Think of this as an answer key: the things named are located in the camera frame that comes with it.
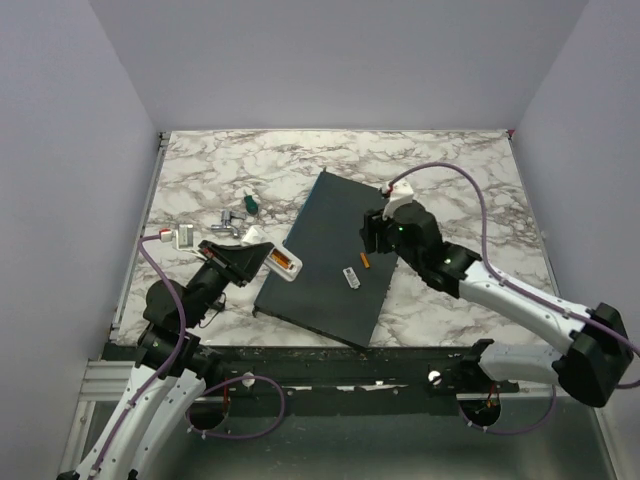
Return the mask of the white remote control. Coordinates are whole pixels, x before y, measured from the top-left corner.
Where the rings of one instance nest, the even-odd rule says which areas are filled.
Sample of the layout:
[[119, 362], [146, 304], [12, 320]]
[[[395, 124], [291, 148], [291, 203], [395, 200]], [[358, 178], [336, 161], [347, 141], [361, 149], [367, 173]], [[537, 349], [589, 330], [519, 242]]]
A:
[[270, 243], [270, 253], [264, 264], [287, 282], [293, 282], [302, 270], [303, 262], [290, 250], [284, 247], [275, 237], [269, 235], [259, 226], [251, 226], [241, 239], [243, 246]]

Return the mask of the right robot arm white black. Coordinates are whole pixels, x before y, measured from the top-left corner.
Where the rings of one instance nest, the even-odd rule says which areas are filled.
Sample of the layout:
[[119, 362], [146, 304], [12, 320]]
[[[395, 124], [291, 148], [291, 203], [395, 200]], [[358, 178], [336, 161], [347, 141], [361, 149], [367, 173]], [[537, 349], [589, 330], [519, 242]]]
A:
[[435, 217], [416, 201], [392, 216], [367, 211], [360, 236], [366, 253], [395, 253], [430, 288], [492, 310], [542, 339], [540, 345], [476, 342], [459, 370], [471, 391], [494, 381], [527, 381], [559, 386], [600, 408], [631, 364], [618, 310], [606, 303], [589, 308], [507, 278], [478, 253], [443, 240]]

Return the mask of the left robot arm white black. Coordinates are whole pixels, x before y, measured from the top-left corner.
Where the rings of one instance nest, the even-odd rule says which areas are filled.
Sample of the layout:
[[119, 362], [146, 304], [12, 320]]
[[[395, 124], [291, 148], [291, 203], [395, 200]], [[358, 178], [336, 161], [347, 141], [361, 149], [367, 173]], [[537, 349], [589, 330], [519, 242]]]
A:
[[214, 393], [223, 377], [219, 360], [206, 359], [190, 334], [229, 284], [250, 283], [269, 257], [270, 242], [224, 246], [203, 240], [202, 264], [186, 285], [161, 274], [147, 291], [134, 366], [103, 432], [63, 479], [142, 479], [170, 434], [200, 395]]

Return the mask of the orange battery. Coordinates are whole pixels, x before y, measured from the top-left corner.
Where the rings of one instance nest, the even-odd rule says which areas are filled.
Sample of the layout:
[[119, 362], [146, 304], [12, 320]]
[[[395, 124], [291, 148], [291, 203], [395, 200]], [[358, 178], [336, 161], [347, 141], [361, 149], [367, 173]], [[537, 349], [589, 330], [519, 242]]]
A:
[[291, 260], [281, 252], [274, 251], [271, 254], [271, 258], [284, 269], [289, 269], [291, 266]]
[[369, 259], [368, 259], [367, 255], [364, 252], [360, 253], [360, 258], [361, 258], [361, 262], [362, 262], [364, 268], [365, 269], [370, 269], [371, 265], [370, 265]]

